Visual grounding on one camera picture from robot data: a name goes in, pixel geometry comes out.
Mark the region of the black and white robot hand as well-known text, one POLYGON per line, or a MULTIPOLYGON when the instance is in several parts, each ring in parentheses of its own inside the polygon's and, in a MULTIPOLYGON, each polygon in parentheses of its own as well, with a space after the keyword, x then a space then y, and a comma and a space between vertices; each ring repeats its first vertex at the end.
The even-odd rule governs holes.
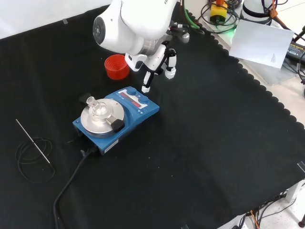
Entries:
POLYGON ((142 92, 148 93, 155 75, 160 75, 164 72, 167 79, 175 77, 176 57, 176 51, 162 43, 151 56, 144 54, 132 56, 126 53, 125 61, 134 72, 139 71, 144 65, 146 74, 142 84, 142 92))

